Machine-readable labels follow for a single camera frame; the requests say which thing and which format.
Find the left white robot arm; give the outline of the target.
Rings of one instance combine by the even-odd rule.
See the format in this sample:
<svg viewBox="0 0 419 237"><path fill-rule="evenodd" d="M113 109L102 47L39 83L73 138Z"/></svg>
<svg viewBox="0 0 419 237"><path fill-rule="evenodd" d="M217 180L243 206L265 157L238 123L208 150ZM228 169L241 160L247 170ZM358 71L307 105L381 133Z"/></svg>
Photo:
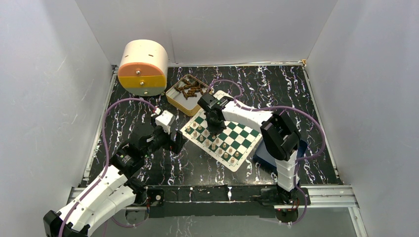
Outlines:
<svg viewBox="0 0 419 237"><path fill-rule="evenodd" d="M180 153L186 142L181 131L167 133L160 125L153 133L122 143L100 175L69 204L43 217L48 237L89 237L123 208L149 205L146 185L136 177L151 155L165 149Z"/></svg>

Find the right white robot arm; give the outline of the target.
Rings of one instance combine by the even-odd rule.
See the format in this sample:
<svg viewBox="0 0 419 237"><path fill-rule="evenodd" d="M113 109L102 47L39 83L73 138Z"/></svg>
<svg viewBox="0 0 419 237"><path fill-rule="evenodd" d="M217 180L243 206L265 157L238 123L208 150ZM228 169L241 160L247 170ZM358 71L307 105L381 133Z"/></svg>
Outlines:
<svg viewBox="0 0 419 237"><path fill-rule="evenodd" d="M209 93L198 100L198 105L204 110L212 135L218 135L226 129L226 121L237 122L262 135L266 150L277 169L277 202L292 204L298 197L296 158L301 134L288 114L273 109L256 109L230 96L217 99Z"/></svg>

